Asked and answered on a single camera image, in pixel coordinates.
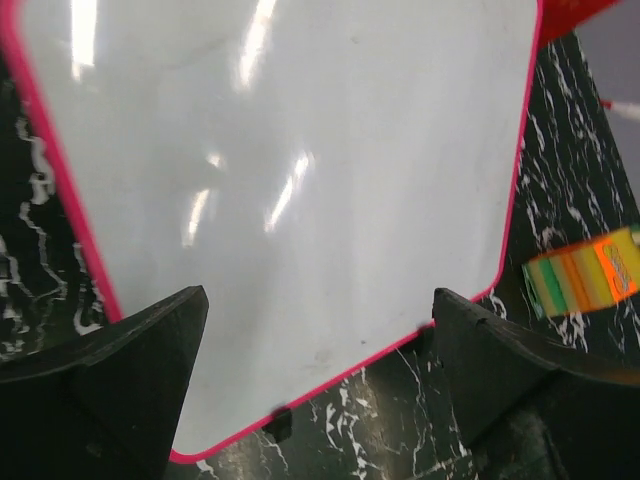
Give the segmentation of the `red whiteboard marker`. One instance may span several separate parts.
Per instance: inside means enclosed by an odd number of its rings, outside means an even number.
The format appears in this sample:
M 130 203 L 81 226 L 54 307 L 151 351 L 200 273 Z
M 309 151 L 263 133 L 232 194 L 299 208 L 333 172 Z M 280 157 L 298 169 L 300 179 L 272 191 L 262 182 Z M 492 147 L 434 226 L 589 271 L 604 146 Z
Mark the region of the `red whiteboard marker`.
M 608 99 L 601 99 L 601 105 L 608 111 L 613 112 L 625 119 L 640 122 L 640 105 L 638 103 L 629 103 L 614 101 Z

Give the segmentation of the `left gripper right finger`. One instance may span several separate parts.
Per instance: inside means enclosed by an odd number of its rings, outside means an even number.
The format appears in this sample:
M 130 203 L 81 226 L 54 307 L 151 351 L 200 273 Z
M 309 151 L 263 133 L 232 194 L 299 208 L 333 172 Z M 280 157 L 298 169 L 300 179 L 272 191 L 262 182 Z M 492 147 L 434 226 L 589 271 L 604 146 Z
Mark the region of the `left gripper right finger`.
M 638 369 L 563 346 L 449 289 L 436 289 L 433 316 L 479 478 L 638 478 Z

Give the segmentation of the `pink framed whiteboard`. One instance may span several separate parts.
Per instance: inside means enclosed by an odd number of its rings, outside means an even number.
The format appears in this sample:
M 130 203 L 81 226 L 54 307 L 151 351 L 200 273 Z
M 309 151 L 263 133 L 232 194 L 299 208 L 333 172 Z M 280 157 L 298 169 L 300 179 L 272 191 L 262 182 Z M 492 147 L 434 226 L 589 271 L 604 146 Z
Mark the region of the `pink framed whiteboard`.
M 111 322 L 209 313 L 195 463 L 504 264 L 538 1 L 5 1 L 1 49 Z

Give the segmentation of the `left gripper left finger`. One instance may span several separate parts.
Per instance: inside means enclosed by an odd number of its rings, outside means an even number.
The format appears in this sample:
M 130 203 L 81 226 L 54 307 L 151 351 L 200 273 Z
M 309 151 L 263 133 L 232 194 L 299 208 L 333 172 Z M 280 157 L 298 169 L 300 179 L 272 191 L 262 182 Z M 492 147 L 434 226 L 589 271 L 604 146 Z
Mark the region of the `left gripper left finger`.
M 2 363 L 2 478 L 162 478 L 208 307 L 203 287 L 187 287 Z

